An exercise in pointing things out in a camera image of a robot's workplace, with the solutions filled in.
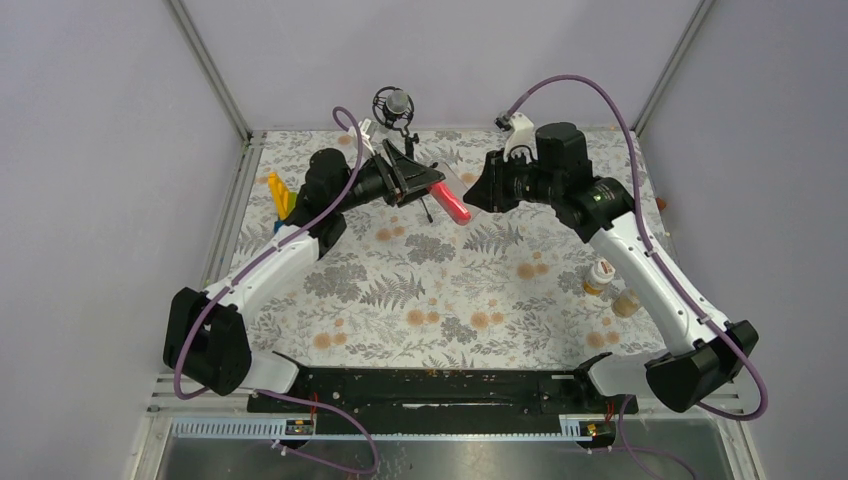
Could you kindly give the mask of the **red pill organizer box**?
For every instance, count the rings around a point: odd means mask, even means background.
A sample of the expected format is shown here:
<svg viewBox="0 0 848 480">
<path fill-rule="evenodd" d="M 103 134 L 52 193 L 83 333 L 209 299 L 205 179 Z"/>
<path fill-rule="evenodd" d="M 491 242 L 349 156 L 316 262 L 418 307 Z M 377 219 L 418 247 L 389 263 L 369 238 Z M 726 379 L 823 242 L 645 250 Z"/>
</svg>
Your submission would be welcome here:
<svg viewBox="0 0 848 480">
<path fill-rule="evenodd" d="M 459 226 L 468 225 L 473 219 L 474 213 L 463 201 L 467 186 L 449 165 L 434 163 L 433 168 L 440 172 L 444 178 L 428 188 L 430 196 L 454 223 Z"/>
</svg>

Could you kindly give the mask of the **white pill bottle orange label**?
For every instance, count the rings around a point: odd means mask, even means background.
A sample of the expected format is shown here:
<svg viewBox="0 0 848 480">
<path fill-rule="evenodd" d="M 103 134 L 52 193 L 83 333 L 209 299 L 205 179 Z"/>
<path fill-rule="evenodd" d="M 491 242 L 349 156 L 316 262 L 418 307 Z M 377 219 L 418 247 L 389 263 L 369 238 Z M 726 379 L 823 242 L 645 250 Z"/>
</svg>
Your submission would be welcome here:
<svg viewBox="0 0 848 480">
<path fill-rule="evenodd" d="M 615 278 L 616 270 L 606 259 L 599 259 L 587 270 L 582 288 L 594 296 L 601 295 Z"/>
</svg>

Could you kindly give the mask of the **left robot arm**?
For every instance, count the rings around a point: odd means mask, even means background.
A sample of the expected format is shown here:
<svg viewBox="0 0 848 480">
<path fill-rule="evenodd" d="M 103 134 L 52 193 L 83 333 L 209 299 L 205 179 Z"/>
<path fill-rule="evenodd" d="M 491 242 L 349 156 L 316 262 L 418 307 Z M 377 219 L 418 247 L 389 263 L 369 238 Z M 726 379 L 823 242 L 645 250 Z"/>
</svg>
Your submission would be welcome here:
<svg viewBox="0 0 848 480">
<path fill-rule="evenodd" d="M 238 388 L 272 391 L 288 411 L 309 401 L 301 365 L 271 351 L 253 351 L 247 324 L 297 274 L 317 263 L 346 229 L 344 212 L 377 199 L 402 207 L 430 193 L 445 175 L 413 160 L 390 141 L 383 153 L 348 166 L 335 148 L 315 152 L 292 212 L 259 252 L 204 291 L 185 287 L 172 299 L 163 361 L 202 391 L 220 396 Z"/>
</svg>

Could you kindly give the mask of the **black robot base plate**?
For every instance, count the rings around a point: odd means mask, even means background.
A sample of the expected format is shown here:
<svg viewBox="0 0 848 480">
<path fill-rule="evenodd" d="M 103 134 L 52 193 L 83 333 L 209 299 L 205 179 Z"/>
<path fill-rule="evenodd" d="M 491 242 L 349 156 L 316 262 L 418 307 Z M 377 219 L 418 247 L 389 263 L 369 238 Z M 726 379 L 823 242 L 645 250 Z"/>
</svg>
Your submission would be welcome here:
<svg viewBox="0 0 848 480">
<path fill-rule="evenodd" d="M 403 405 L 512 406 L 530 413 L 616 414 L 625 394 L 603 394 L 575 370 L 304 367 L 285 393 L 349 412 Z"/>
</svg>

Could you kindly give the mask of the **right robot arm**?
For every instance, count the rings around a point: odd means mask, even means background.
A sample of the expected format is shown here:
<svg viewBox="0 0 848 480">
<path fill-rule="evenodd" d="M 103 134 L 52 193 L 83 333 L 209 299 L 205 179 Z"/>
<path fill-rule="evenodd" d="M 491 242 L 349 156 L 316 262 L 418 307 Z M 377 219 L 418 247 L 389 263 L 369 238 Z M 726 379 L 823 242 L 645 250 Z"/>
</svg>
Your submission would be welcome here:
<svg viewBox="0 0 848 480">
<path fill-rule="evenodd" d="M 759 341 L 757 330 L 704 298 L 657 243 L 624 185 L 594 174 L 584 133 L 568 122 L 536 128 L 519 115 L 499 127 L 509 134 L 505 145 L 487 153 L 464 201 L 488 213 L 506 213 L 521 202 L 549 205 L 561 224 L 612 264 L 665 343 L 665 354 L 647 361 L 645 373 L 669 409 L 701 405 L 733 380 Z"/>
</svg>

